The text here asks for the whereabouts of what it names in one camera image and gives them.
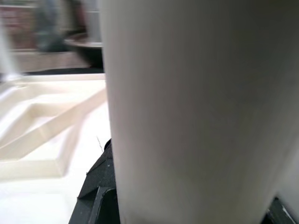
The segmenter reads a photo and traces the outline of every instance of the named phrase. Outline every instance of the black plastic part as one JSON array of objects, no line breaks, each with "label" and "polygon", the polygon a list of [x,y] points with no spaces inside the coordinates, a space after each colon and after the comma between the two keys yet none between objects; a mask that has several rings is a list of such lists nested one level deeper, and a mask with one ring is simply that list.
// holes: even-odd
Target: black plastic part
[{"label": "black plastic part", "polygon": [[[111,140],[86,174],[69,224],[120,224]],[[296,223],[275,198],[261,224]]]}]

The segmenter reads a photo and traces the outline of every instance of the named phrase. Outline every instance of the dark round base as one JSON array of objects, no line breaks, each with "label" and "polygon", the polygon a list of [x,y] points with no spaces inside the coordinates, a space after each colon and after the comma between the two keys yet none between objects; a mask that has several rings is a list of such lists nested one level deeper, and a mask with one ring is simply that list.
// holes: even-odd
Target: dark round base
[{"label": "dark round base", "polygon": [[71,35],[65,39],[65,43],[92,68],[104,69],[101,43],[88,43],[86,33]]}]

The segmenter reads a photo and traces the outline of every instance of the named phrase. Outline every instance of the white pipe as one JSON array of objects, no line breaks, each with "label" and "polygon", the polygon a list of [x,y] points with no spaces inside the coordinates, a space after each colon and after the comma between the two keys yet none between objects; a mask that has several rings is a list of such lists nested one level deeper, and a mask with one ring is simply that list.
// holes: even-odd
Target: white pipe
[{"label": "white pipe", "polygon": [[10,52],[11,49],[11,43],[0,16],[0,66],[2,68],[1,71],[4,72],[2,77],[2,80],[4,81],[12,81],[21,76],[17,64]]},{"label": "white pipe", "polygon": [[258,224],[296,151],[299,1],[103,0],[122,224]]}]

